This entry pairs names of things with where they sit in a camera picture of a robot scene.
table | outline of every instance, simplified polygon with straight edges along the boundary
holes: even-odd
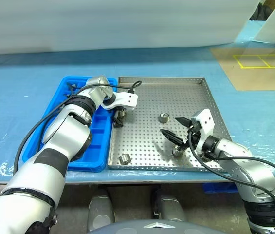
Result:
[[[225,46],[274,46],[249,41],[261,25],[250,21],[236,43]],[[209,47],[12,54],[0,55],[0,183],[11,178],[21,140],[41,118],[62,78],[70,75],[205,77],[233,141],[275,163],[275,91],[236,91]],[[238,108],[231,112],[231,107]],[[67,183],[206,181],[223,179],[209,172],[67,173]]]

robotic arm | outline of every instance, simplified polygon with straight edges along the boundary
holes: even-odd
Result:
[[[215,124],[209,109],[195,113],[191,120],[184,117],[177,117],[176,120],[188,128],[187,142],[183,142],[171,131],[161,129],[163,135],[175,143],[173,155],[179,156],[192,146],[191,150],[195,150],[198,155],[195,155],[194,151],[193,154],[202,164],[215,160],[231,178],[265,188],[268,193],[259,188],[236,183],[248,214],[251,232],[275,234],[275,200],[270,196],[271,193],[275,198],[275,178],[272,172],[264,164],[244,158],[252,157],[246,147],[214,137]]]
[[[65,185],[68,163],[82,157],[92,134],[89,125],[98,107],[133,110],[134,93],[116,93],[105,77],[91,78],[70,99],[46,130],[44,146],[9,181],[0,196],[0,234],[49,233]]]

perforated metal tray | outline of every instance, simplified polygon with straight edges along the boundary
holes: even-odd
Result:
[[[231,140],[205,78],[139,78],[120,77],[120,85],[131,85],[141,80],[135,89],[137,107],[127,111],[124,127],[112,128],[108,165],[113,169],[205,171],[188,149],[181,158],[172,155],[173,143],[160,129],[168,129],[186,139],[187,129],[175,117],[191,116],[204,108],[211,110],[215,122],[214,135]],[[170,121],[158,121],[160,113],[168,113]],[[129,154],[132,161],[121,165],[118,157]],[[215,162],[207,163],[221,170]]]

small metal part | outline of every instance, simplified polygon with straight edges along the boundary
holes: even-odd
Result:
[[[53,222],[53,225],[57,224],[57,214],[53,215],[52,222]]]
[[[122,154],[120,157],[118,157],[121,165],[128,165],[131,163],[131,157],[129,154]]]
[[[172,150],[172,154],[175,157],[181,157],[184,154],[184,150],[182,150],[178,145],[175,145],[173,150]]]
[[[170,115],[168,113],[161,113],[158,119],[160,123],[167,123],[170,120]]]
[[[125,115],[126,115],[125,109],[119,110],[119,116],[120,116],[120,117],[124,117]]]
[[[91,115],[89,114],[89,112],[84,111],[84,112],[82,113],[82,117],[84,118],[84,121],[86,122],[86,125],[87,125],[87,126],[90,126],[91,123],[92,123],[92,117],[91,117]]]
[[[207,158],[207,156],[206,156],[205,153],[203,153],[201,155],[198,155],[198,156],[202,159],[203,162],[210,162],[210,161],[212,161],[211,159]]]

metal nut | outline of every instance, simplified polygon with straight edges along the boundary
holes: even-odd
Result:
[[[120,157],[118,157],[118,159],[121,165],[128,165],[132,160],[129,154],[122,154]]]
[[[125,109],[122,109],[122,110],[119,111],[119,116],[120,117],[124,117],[125,115],[126,115]]]
[[[160,123],[167,123],[170,120],[170,115],[168,113],[161,113],[158,119]]]
[[[182,150],[178,145],[175,145],[172,154],[174,157],[181,157],[184,154],[184,150]]]

